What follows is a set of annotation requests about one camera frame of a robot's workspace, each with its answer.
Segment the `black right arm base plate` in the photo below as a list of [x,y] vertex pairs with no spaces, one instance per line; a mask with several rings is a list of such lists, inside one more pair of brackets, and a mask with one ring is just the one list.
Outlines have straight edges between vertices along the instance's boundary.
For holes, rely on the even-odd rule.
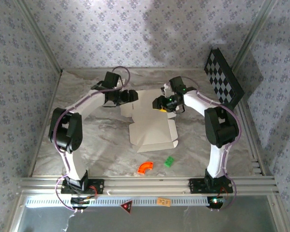
[[229,179],[222,176],[220,178],[211,179],[208,176],[204,178],[191,178],[188,181],[191,194],[197,193],[233,193],[232,183]]

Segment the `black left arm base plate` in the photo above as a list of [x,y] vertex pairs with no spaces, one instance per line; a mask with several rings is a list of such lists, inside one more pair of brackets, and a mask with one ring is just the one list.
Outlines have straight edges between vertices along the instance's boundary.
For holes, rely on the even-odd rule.
[[85,179],[74,181],[66,178],[61,185],[61,194],[103,194],[103,179]]

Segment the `black checkerboard calibration board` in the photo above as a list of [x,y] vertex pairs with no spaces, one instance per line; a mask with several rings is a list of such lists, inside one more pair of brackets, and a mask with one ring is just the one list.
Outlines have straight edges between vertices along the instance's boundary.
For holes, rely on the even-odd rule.
[[220,49],[211,49],[204,71],[220,103],[233,110],[244,91]]

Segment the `orange curved toy brick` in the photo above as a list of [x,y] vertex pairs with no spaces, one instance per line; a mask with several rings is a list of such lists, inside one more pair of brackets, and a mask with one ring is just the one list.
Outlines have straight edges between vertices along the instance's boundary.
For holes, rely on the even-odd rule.
[[148,171],[151,171],[153,169],[153,166],[154,166],[153,162],[150,161],[144,162],[139,166],[137,174],[145,175]]

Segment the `white and lilac paper box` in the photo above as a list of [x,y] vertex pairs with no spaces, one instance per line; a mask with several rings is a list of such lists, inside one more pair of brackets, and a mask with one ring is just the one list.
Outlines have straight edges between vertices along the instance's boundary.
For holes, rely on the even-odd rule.
[[152,108],[154,99],[162,95],[160,89],[138,90],[138,100],[120,107],[121,115],[131,117],[129,135],[136,152],[174,149],[178,145],[175,113]]

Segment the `grey metal sheet panel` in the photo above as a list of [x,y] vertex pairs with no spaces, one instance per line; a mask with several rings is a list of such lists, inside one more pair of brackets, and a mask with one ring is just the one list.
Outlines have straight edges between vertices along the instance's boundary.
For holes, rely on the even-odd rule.
[[63,206],[28,208],[22,196],[8,232],[290,232],[280,202],[273,196],[238,196],[221,210],[208,206],[88,207],[73,212]]

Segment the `orange paper label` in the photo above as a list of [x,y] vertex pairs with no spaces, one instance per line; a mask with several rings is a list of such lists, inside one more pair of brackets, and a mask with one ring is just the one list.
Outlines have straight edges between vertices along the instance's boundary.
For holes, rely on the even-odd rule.
[[166,198],[161,198],[161,197],[157,198],[157,205],[170,207],[171,203],[172,203],[171,199],[166,199]]

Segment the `aluminium frame post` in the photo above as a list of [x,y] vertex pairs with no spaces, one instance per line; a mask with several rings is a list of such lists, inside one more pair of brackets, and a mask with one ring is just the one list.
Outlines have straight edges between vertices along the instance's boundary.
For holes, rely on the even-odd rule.
[[61,74],[62,68],[60,67],[52,49],[48,45],[46,37],[44,36],[42,30],[39,28],[38,23],[34,19],[33,14],[30,11],[25,0],[12,0],[16,7],[19,9],[20,13],[22,14],[25,22],[27,23],[30,31],[32,32],[33,36],[35,37],[37,43],[41,47],[42,51],[44,52],[47,60],[49,61],[50,65],[53,69]]
[[255,42],[259,32],[264,26],[266,20],[270,16],[270,13],[277,5],[279,0],[263,0],[262,5],[256,17],[253,20],[251,26],[249,26],[248,33],[242,43],[239,52],[237,53],[234,61],[232,63],[232,70],[234,73],[237,73],[241,64],[246,59],[248,52],[250,51],[251,46]]

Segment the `slotted aluminium table side rail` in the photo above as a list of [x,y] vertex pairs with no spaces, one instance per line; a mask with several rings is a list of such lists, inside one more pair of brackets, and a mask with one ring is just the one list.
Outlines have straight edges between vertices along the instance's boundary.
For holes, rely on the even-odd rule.
[[268,175],[268,168],[264,165],[262,160],[262,148],[259,144],[259,137],[253,123],[253,118],[247,103],[247,93],[238,102],[236,110],[241,120],[241,125],[246,137],[248,152],[251,158],[254,175]]

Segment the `red triangle sign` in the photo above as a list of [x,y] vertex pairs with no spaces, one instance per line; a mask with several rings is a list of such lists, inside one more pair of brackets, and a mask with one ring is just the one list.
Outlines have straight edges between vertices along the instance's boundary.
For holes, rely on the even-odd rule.
[[132,204],[133,204],[133,200],[128,200],[122,203],[120,207],[128,214],[131,214]]

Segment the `aluminium table edge strip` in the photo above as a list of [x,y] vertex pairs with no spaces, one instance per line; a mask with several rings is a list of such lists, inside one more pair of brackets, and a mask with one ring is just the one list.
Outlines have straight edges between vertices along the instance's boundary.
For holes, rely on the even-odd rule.
[[[80,71],[109,71],[113,68],[66,68],[63,69],[67,72],[80,72]],[[172,67],[130,67],[129,71],[203,71],[203,68],[172,68]]]

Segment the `aluminium mounting rail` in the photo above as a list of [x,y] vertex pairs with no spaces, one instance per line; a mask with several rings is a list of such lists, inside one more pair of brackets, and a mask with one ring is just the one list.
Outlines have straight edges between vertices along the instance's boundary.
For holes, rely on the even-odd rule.
[[[191,194],[188,182],[195,177],[158,176],[113,176],[104,177],[103,197],[106,196],[188,196]],[[23,178],[19,190],[24,193],[53,194],[56,176]],[[277,195],[278,187],[272,176],[233,177],[233,193],[238,195]],[[211,193],[197,193],[205,196]]]

